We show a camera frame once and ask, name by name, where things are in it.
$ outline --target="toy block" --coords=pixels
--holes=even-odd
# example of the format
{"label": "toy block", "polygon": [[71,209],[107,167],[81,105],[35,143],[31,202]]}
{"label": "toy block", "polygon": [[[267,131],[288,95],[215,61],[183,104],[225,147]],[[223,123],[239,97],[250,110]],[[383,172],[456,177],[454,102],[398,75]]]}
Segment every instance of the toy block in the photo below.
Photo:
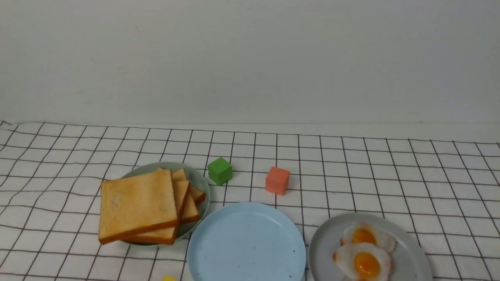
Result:
{"label": "toy block", "polygon": [[208,164],[208,177],[221,186],[233,178],[233,167],[224,158],[219,157]]}
{"label": "toy block", "polygon": [[283,196],[287,190],[289,179],[290,171],[278,167],[271,167],[271,170],[265,178],[265,190]]}

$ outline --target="stack of toast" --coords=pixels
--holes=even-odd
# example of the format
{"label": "stack of toast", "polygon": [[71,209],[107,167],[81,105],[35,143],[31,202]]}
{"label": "stack of toast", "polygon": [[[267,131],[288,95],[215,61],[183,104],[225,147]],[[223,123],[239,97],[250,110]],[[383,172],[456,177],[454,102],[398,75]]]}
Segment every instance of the stack of toast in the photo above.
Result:
{"label": "stack of toast", "polygon": [[203,191],[191,186],[186,171],[162,169],[101,183],[98,239],[172,245],[179,225],[200,220]]}

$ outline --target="white wall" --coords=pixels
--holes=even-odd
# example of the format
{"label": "white wall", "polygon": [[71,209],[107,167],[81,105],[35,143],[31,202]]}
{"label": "white wall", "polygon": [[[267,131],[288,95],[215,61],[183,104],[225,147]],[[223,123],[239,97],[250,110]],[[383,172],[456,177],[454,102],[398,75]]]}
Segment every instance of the white wall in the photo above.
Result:
{"label": "white wall", "polygon": [[500,0],[1,0],[0,120],[500,122]]}

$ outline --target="plate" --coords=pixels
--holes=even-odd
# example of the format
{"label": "plate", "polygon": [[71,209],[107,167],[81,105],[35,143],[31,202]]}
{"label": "plate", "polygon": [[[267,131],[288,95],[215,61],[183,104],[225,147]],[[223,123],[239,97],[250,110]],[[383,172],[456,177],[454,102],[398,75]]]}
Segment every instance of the plate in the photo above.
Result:
{"label": "plate", "polygon": [[273,207],[227,205],[191,236],[187,264],[194,281],[301,281],[306,246],[295,224]]}
{"label": "plate", "polygon": [[[207,180],[203,177],[201,173],[199,173],[196,169],[191,168],[188,165],[182,164],[182,163],[175,163],[175,162],[158,162],[158,163],[151,163],[144,165],[142,167],[139,167],[137,169],[134,169],[124,175],[122,179],[124,178],[130,178],[130,177],[135,177],[139,175],[144,175],[147,173],[152,173],[156,171],[158,168],[163,168],[163,169],[170,169],[172,171],[182,169],[184,168],[186,172],[187,179],[191,183],[191,185],[205,193],[205,200],[199,204],[198,207],[198,212],[200,216],[200,220],[198,221],[193,221],[190,223],[184,223],[179,226],[179,229],[177,231],[177,238],[175,241],[178,241],[191,233],[197,226],[198,224],[202,221],[203,217],[205,216],[207,209],[209,207],[210,203],[210,188]],[[130,242],[130,241],[124,241],[129,244],[133,245],[139,245],[139,246],[151,246],[151,245],[158,245],[157,243],[143,243],[143,242]]]}
{"label": "plate", "polygon": [[316,230],[312,237],[307,254],[309,269],[315,281],[342,280],[344,275],[334,264],[333,254],[341,246],[340,239],[344,229],[355,223],[367,223],[386,231],[396,239],[396,249],[390,255],[393,271],[389,280],[429,281],[433,279],[424,251],[406,231],[378,216],[348,213],[330,218]]}

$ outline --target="gray plate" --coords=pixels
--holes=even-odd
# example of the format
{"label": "gray plate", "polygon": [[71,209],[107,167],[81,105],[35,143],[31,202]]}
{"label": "gray plate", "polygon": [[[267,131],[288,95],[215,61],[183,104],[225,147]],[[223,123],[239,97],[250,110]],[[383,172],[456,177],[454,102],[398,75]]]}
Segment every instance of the gray plate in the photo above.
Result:
{"label": "gray plate", "polygon": [[392,258],[393,271],[389,280],[431,281],[431,267],[419,245],[397,225],[374,215],[348,213],[335,216],[323,223],[312,237],[307,253],[309,269],[314,281],[341,281],[344,278],[333,260],[341,246],[344,229],[355,223],[367,223],[392,235],[397,241]]}
{"label": "gray plate", "polygon": [[[182,163],[174,163],[174,162],[158,162],[158,163],[151,163],[144,165],[142,167],[139,167],[135,170],[130,171],[126,175],[122,177],[124,178],[130,178],[130,177],[135,177],[139,175],[144,175],[147,173],[152,173],[156,171],[158,168],[163,168],[163,169],[170,169],[172,171],[182,169],[184,168],[186,171],[187,179],[190,181],[191,185],[205,193],[205,200],[199,204],[198,207],[198,212],[200,218],[203,218],[207,212],[207,209],[209,208],[209,203],[210,203],[210,188],[207,180],[203,177],[202,174],[200,174],[196,169],[191,168],[188,165],[184,165]],[[190,223],[184,223],[179,226],[179,229],[177,231],[177,238],[175,241],[179,241],[189,233],[191,233],[195,228],[198,226],[198,224],[202,220],[190,222]],[[139,242],[127,242],[129,244],[133,245],[139,245],[139,246],[151,246],[151,245],[158,245],[156,243],[139,243]]]}

